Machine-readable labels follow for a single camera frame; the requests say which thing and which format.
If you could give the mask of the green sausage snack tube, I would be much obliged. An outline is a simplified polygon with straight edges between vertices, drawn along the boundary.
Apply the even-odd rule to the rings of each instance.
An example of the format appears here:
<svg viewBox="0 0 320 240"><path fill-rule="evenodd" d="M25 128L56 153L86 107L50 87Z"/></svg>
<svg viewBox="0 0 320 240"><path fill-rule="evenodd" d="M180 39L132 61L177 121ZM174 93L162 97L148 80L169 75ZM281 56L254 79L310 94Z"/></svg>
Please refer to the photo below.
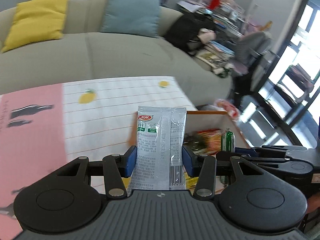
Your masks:
<svg viewBox="0 0 320 240"><path fill-rule="evenodd" d="M228 128L221 135L221 151L234 152L235 151L235 135Z"/></svg>

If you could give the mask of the Mimi stick snack bag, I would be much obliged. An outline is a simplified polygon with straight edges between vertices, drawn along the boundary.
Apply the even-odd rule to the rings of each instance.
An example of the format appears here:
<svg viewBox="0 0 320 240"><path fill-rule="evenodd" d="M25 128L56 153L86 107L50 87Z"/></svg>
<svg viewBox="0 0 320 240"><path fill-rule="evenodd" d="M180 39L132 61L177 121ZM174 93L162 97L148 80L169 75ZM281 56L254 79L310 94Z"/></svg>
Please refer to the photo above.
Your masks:
<svg viewBox="0 0 320 240"><path fill-rule="evenodd" d="M221 151L221 129L207 129L197 131L197 134L203 136L206 140L207 153L215 155Z"/></svg>

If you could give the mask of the silver white snack pouch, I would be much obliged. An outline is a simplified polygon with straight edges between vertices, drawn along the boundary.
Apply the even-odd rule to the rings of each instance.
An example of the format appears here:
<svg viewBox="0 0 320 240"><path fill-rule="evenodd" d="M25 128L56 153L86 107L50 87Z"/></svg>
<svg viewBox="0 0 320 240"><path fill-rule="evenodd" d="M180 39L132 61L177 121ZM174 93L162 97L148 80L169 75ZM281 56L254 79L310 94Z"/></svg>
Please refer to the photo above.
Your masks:
<svg viewBox="0 0 320 240"><path fill-rule="evenodd" d="M138 107L137 158L128 194L133 190L185 190L182 146L185 107Z"/></svg>

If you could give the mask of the black green snack bag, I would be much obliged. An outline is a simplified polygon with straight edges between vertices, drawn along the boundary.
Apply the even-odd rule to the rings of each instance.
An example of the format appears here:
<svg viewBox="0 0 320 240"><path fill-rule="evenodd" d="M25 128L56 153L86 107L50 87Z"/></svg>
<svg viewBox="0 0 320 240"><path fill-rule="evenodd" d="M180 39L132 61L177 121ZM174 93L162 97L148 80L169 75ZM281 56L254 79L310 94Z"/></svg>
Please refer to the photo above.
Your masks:
<svg viewBox="0 0 320 240"><path fill-rule="evenodd" d="M197 133L186 134L183 145L188 146L195 155L207 153L206 140Z"/></svg>

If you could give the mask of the orange cardboard box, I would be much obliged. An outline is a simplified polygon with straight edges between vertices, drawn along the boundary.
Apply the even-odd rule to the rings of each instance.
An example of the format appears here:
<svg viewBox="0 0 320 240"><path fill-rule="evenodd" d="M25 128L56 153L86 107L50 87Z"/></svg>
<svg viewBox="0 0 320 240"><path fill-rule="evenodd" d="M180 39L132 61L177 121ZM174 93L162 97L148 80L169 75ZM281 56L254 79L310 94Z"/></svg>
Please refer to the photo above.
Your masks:
<svg viewBox="0 0 320 240"><path fill-rule="evenodd" d="M216 155L221 150L221 136L230 130L235 146L250 148L236 123L225 111L188 111L184 144L195 154Z"/></svg>

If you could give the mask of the pink bin with plastic bag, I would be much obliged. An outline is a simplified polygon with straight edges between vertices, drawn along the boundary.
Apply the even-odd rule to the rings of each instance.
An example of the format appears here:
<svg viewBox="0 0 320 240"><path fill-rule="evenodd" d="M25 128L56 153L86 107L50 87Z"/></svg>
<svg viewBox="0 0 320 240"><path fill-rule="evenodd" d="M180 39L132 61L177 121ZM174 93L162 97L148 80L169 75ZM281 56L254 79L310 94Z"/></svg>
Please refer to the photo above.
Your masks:
<svg viewBox="0 0 320 240"><path fill-rule="evenodd" d="M217 99L214 101L214 106L226 111L234 121L237 121L239 119L239 116L240 116L239 110L228 100Z"/></svg>

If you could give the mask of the pink and white tablecloth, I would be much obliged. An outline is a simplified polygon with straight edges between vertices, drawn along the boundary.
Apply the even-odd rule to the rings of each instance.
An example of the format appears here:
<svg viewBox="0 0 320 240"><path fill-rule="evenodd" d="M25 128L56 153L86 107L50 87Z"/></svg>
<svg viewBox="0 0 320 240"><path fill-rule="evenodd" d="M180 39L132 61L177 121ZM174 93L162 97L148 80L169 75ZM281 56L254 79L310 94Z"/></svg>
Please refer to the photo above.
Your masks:
<svg viewBox="0 0 320 240"><path fill-rule="evenodd" d="M195 106L170 76L121 77L1 95L1 239L21 227L17 194L69 161L101 160L129 147L139 106Z"/></svg>

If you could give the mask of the patterned tote bag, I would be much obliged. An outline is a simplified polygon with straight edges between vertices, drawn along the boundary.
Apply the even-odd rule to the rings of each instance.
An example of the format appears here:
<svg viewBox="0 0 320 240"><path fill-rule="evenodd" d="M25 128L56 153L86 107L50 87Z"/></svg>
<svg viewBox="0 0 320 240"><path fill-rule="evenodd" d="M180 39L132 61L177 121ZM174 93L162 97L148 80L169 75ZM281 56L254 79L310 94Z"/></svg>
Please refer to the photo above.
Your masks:
<svg viewBox="0 0 320 240"><path fill-rule="evenodd" d="M222 59L221 57L215 55L208 50L201 50L195 55L195 59L199 60L201 63L209 68L209 71L214 73L220 78L227 78L231 75L234 69L234 64L229 60Z"/></svg>

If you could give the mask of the grey office chair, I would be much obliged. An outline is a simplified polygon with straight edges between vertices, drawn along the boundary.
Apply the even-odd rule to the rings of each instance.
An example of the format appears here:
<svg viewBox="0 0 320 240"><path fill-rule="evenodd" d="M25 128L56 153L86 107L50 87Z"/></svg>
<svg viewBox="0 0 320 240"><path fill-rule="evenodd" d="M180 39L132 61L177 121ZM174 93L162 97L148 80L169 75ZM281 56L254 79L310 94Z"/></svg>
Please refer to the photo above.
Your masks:
<svg viewBox="0 0 320 240"><path fill-rule="evenodd" d="M272 36L265 31L252 32L238 39L236 44L231 46L231 50L234 51L234 75L247 74L254 61L270 48L271 43Z"/></svg>

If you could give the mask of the beige fabric sofa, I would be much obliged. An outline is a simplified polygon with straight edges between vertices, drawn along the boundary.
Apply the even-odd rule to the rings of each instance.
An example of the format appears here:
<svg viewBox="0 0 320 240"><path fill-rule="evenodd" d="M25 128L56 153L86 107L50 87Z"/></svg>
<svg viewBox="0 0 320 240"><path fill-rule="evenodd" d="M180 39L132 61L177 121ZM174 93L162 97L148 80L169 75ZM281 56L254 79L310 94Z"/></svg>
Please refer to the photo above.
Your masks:
<svg viewBox="0 0 320 240"><path fill-rule="evenodd" d="M230 77L221 78L174 47L164 34L181 13L161 8L158 37L103 33L108 0L70 0L63 37L1 53L1 93L90 79L173 76L194 105L227 98Z"/></svg>

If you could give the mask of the black backpack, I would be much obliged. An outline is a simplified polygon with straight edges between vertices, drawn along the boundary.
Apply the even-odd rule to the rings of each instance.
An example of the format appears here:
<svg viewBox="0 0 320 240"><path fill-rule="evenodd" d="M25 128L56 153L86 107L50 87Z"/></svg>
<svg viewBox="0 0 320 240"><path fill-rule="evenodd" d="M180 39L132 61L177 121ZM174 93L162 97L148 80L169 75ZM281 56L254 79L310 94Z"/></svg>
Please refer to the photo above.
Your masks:
<svg viewBox="0 0 320 240"><path fill-rule="evenodd" d="M185 13L164 35L166 41L190 56L204 47L200 40L200 30L215 31L215 23L208 14Z"/></svg>

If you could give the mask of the cluttered bookshelf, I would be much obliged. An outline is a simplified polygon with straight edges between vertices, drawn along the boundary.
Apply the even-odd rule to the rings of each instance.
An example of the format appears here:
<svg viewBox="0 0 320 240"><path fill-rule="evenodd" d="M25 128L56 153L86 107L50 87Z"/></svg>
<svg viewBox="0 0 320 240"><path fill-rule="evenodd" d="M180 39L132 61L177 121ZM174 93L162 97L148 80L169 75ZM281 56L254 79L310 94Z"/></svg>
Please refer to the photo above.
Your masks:
<svg viewBox="0 0 320 240"><path fill-rule="evenodd" d="M235 0L220 0L219 5L209 9L212 0L180 0L178 7L184 12L197 12L209 14L217 28L220 28L228 36L241 37L242 26L245 23L245 10Z"/></svg>

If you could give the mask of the light blue cushion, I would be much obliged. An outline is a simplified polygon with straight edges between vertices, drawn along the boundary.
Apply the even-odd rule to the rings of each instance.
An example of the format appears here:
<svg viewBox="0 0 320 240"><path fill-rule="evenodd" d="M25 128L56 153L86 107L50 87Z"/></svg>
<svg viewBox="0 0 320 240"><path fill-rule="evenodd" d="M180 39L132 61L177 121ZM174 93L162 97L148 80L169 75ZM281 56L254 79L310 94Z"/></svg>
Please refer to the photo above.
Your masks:
<svg viewBox="0 0 320 240"><path fill-rule="evenodd" d="M159 0L108 0L102 33L158 36Z"/></svg>

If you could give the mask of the yellow cushion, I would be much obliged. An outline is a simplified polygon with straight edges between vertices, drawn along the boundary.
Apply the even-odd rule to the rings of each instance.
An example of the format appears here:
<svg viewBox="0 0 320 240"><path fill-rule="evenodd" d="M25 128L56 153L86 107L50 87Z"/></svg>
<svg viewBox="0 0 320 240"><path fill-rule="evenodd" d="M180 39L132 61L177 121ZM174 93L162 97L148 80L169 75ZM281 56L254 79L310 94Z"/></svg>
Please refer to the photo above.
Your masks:
<svg viewBox="0 0 320 240"><path fill-rule="evenodd" d="M69 0L31 0L18 3L1 52L63 36Z"/></svg>

